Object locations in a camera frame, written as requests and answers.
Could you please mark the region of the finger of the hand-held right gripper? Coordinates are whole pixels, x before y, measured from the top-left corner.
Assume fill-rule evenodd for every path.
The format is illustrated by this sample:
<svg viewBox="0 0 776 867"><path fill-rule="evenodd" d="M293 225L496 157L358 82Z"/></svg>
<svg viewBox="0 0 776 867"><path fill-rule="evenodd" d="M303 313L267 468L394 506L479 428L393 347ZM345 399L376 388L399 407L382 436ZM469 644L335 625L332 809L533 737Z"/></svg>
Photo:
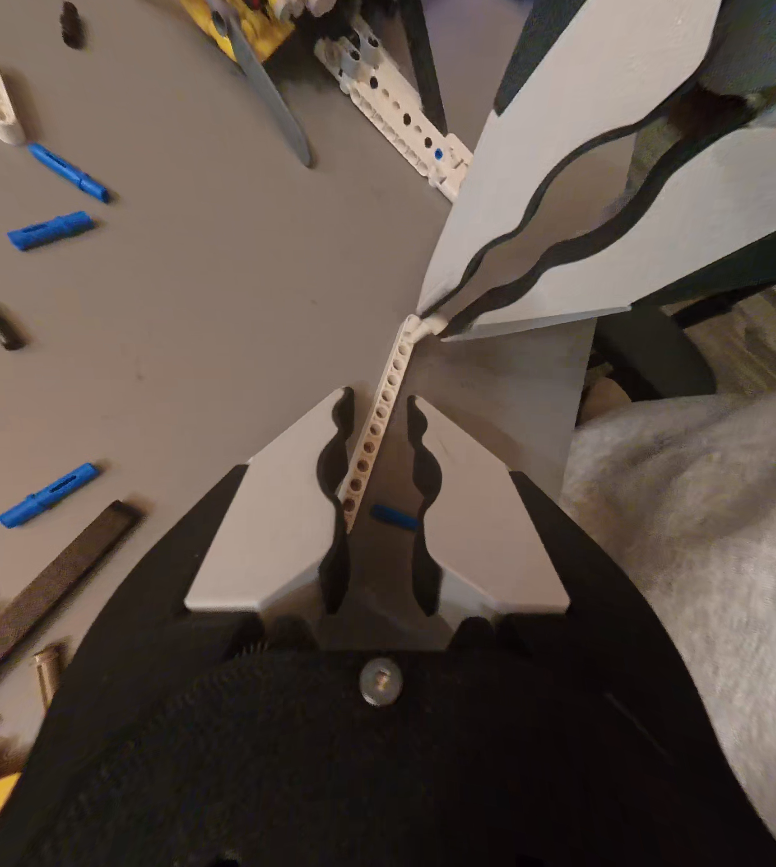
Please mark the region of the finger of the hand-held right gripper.
<svg viewBox="0 0 776 867"><path fill-rule="evenodd" d="M526 275L456 315L475 340L776 283L776 127L673 148L599 228L552 246Z"/></svg>
<svg viewBox="0 0 776 867"><path fill-rule="evenodd" d="M416 313L441 309L496 246L529 224L547 188L589 150L635 133L697 77L719 1L534 2Z"/></svg>

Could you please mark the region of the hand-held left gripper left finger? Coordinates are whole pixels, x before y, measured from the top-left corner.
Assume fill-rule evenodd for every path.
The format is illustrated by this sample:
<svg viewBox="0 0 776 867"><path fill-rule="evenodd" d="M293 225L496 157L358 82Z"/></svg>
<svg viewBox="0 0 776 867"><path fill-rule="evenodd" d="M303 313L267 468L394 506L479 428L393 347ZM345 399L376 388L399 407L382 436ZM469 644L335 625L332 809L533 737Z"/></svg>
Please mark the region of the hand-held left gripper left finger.
<svg viewBox="0 0 776 867"><path fill-rule="evenodd" d="M339 387L246 463L185 597L192 612L317 622L341 607L350 552L337 491L349 467L355 396Z"/></svg>

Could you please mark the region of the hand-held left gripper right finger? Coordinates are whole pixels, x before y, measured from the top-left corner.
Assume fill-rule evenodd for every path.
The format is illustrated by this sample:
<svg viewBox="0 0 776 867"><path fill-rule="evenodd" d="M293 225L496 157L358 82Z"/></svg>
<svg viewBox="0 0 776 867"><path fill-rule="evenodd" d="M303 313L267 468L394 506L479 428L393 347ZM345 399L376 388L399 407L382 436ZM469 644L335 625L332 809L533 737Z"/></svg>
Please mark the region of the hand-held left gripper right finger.
<svg viewBox="0 0 776 867"><path fill-rule="evenodd" d="M426 616L562 615L569 595L509 467L420 396L407 404L413 482L423 497L412 588Z"/></svg>

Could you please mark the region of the long white lego beam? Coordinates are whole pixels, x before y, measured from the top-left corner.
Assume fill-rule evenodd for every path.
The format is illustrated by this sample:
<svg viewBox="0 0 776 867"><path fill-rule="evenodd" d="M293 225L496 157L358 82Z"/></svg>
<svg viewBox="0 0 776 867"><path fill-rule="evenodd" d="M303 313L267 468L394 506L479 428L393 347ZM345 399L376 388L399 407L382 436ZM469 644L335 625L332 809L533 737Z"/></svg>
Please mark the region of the long white lego beam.
<svg viewBox="0 0 776 867"><path fill-rule="evenodd" d="M356 523L363 495L414 354L415 344L420 339L421 325L422 320L413 314L405 319L397 331L372 405L365 417L358 441L351 450L348 472L338 489L347 534L351 533Z"/></svg>

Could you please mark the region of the blue lego pin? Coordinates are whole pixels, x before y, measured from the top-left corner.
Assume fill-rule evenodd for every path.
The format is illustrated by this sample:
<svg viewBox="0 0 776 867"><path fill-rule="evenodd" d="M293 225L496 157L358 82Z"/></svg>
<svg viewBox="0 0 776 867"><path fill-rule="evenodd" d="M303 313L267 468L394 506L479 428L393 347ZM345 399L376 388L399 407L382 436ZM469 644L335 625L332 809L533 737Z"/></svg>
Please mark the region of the blue lego pin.
<svg viewBox="0 0 776 867"><path fill-rule="evenodd" d="M96 227L96 222L89 213L75 211L18 230L12 230L6 233L6 236L16 250L28 252L58 241L74 238L90 232Z"/></svg>
<svg viewBox="0 0 776 867"><path fill-rule="evenodd" d="M79 191L104 204L109 204L112 201L111 191L105 185L92 178L87 172L75 167L66 159L41 144L30 142L26 147L39 164L79 189Z"/></svg>
<svg viewBox="0 0 776 867"><path fill-rule="evenodd" d="M379 523L404 531L415 532L419 526L418 519L415 516L406 514L385 504L373 504L370 516Z"/></svg>
<svg viewBox="0 0 776 867"><path fill-rule="evenodd" d="M6 529L24 526L98 478L101 472L100 468L93 463L81 464L1 513L0 525Z"/></svg>

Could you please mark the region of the partly built lego aircraft model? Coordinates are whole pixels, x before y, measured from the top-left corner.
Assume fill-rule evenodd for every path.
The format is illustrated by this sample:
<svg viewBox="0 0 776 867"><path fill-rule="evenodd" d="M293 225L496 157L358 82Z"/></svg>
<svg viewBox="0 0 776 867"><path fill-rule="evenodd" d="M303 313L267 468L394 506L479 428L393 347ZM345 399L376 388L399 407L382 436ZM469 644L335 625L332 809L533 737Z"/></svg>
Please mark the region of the partly built lego aircraft model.
<svg viewBox="0 0 776 867"><path fill-rule="evenodd" d="M287 146L314 165L307 136L267 64L295 37L311 45L339 89L377 132L454 203L471 167L472 151L450 133L422 2L182 1L200 32L249 81ZM415 81L408 80L367 23L364 9L397 15Z"/></svg>

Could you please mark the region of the tan lego axle pin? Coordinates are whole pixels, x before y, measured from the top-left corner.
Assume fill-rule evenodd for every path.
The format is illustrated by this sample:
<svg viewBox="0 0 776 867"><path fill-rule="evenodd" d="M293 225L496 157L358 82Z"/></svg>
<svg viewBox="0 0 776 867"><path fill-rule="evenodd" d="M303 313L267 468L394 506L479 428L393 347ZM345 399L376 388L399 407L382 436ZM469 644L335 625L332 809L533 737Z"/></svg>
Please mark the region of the tan lego axle pin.
<svg viewBox="0 0 776 867"><path fill-rule="evenodd" d="M68 660L66 641L50 643L33 656L39 696L45 713L57 694Z"/></svg>

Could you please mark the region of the black office chair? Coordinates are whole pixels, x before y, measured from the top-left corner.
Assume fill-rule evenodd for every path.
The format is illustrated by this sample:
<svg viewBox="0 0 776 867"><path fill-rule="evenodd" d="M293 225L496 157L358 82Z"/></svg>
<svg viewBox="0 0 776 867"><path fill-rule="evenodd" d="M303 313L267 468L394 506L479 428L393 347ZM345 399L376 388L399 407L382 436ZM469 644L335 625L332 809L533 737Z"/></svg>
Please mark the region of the black office chair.
<svg viewBox="0 0 776 867"><path fill-rule="evenodd" d="M608 376L633 402L712 396L714 371L671 316L641 306L600 317L588 369L608 366Z"/></svg>

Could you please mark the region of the person's leg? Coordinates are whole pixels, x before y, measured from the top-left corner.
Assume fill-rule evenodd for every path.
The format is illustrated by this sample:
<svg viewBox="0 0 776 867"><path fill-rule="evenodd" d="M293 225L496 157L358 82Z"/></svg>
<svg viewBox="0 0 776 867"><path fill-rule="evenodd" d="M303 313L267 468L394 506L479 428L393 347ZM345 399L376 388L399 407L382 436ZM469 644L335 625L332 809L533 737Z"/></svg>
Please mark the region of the person's leg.
<svg viewBox="0 0 776 867"><path fill-rule="evenodd" d="M602 376L585 388L577 409L576 427L626 406L632 406L632 398L610 375Z"/></svg>

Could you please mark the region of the long black flat bar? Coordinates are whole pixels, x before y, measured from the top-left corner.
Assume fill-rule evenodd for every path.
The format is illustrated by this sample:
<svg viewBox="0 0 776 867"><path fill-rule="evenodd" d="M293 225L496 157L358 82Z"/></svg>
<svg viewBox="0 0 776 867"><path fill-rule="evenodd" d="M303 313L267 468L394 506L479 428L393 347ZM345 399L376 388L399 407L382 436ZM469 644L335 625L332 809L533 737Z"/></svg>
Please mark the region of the long black flat bar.
<svg viewBox="0 0 776 867"><path fill-rule="evenodd" d="M133 504L113 501L0 610L0 666L79 582L99 568L143 517Z"/></svg>

